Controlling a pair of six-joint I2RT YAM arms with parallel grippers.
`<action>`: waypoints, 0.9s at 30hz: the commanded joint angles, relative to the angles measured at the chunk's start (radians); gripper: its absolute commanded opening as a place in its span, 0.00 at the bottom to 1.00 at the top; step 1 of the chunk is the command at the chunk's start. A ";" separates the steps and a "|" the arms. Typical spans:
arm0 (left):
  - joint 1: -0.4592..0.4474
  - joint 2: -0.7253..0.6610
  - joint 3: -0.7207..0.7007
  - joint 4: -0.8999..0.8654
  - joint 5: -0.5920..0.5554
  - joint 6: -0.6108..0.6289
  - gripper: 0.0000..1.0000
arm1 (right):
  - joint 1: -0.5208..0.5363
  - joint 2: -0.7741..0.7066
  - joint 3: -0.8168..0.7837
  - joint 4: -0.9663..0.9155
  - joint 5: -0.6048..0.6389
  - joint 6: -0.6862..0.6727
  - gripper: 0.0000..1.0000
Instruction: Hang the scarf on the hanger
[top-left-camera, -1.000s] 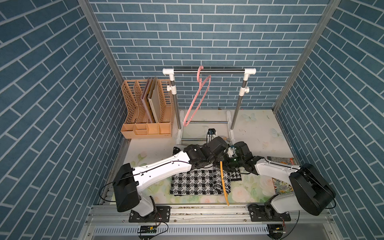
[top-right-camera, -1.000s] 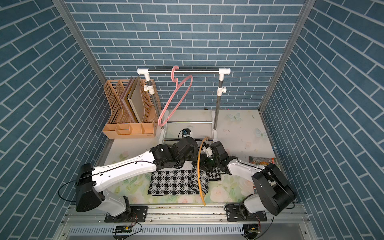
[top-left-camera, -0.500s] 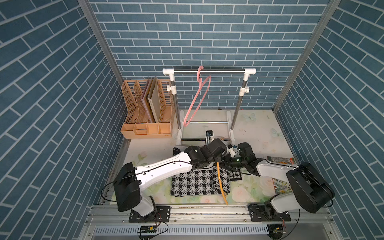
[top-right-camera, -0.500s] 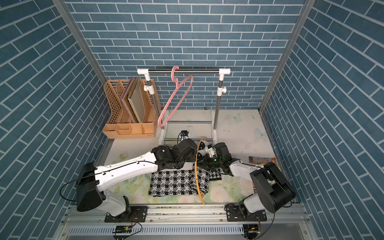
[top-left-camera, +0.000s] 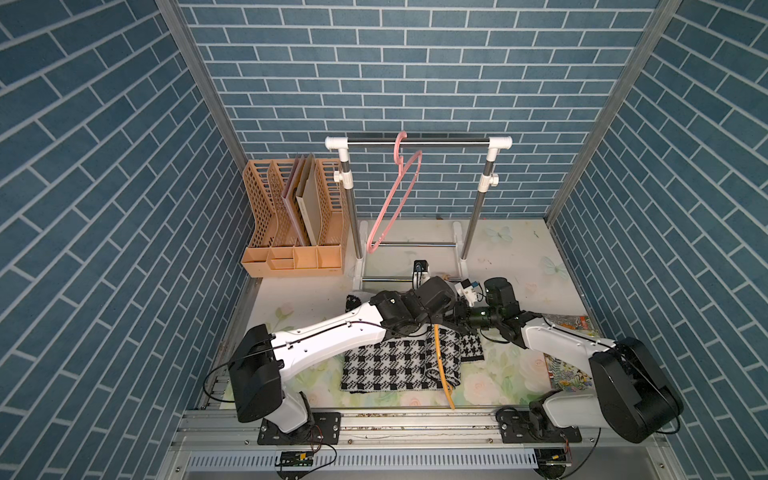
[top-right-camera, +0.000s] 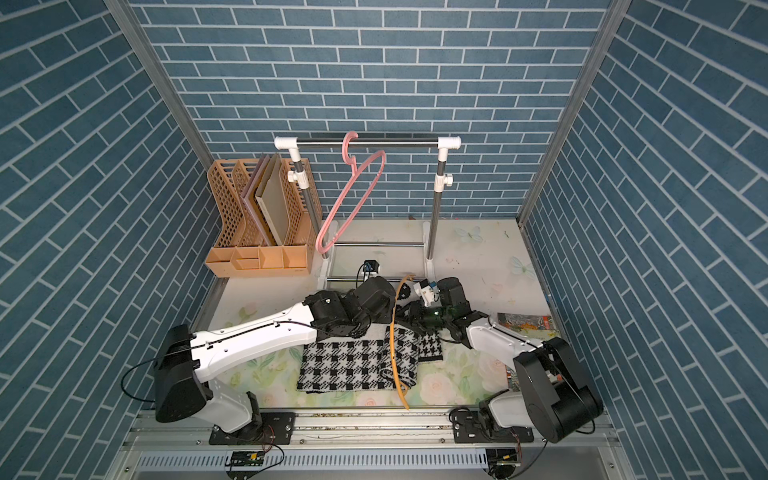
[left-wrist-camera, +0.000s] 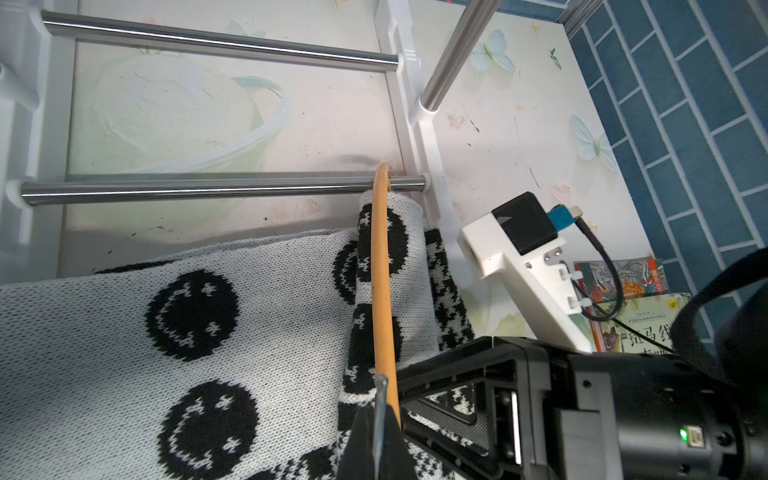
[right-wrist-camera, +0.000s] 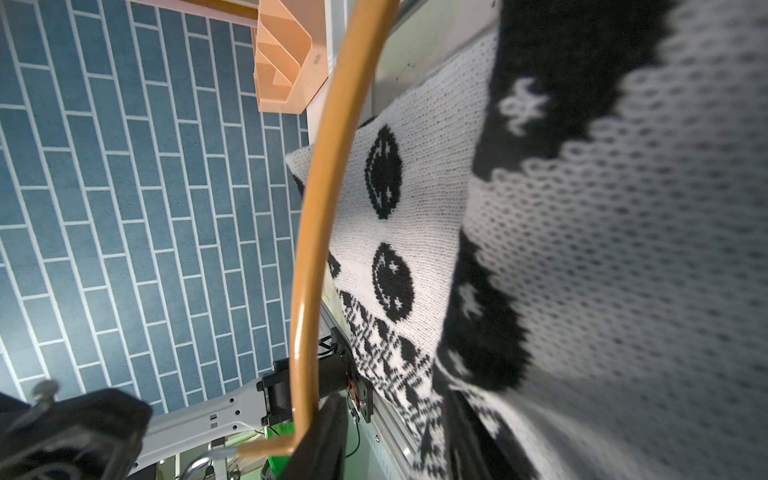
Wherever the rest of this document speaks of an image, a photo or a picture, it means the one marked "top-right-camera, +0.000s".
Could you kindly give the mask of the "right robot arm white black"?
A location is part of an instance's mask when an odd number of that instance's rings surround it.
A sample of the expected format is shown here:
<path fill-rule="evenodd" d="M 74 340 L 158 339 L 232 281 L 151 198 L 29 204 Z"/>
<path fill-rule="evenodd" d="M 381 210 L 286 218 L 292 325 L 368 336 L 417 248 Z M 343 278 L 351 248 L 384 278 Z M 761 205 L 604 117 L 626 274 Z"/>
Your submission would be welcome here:
<path fill-rule="evenodd" d="M 456 277 L 423 280 L 411 289 L 409 298 L 398 296 L 397 324 L 418 334 L 446 330 L 452 342 L 490 355 L 516 374 L 517 392 L 495 394 L 472 415 L 488 440 L 498 441 L 520 427 L 557 443 L 602 415 L 604 403 L 594 381 L 566 340 L 538 340 L 502 326 L 471 307 Z"/>

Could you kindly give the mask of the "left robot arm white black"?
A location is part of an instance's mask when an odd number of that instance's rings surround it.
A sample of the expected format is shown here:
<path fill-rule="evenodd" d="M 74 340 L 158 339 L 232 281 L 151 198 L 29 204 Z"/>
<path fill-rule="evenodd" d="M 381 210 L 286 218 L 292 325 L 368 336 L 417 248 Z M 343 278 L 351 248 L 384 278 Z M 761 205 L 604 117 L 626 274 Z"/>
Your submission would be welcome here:
<path fill-rule="evenodd" d="M 192 332 L 171 328 L 152 364 L 155 420 L 197 418 L 238 440 L 263 438 L 263 421 L 252 393 L 217 380 L 223 372 L 293 346 L 327 338 L 359 338 L 396 311 L 398 294 L 383 277 L 340 293 L 319 290 L 273 315 L 234 327 Z"/>

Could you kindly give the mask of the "smiley face knit scarf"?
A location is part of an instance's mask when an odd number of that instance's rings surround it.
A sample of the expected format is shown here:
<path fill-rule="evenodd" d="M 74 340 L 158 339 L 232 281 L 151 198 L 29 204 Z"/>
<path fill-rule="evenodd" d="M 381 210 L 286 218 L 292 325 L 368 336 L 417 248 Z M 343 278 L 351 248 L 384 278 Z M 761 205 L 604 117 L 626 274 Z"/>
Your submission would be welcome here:
<path fill-rule="evenodd" d="M 371 340 L 365 340 L 356 364 L 355 380 L 362 390 L 394 390 L 395 377 L 400 386 L 409 389 L 416 384 L 420 360 L 420 339 L 411 330 L 394 327 L 394 351 L 391 351 L 390 328 Z"/>

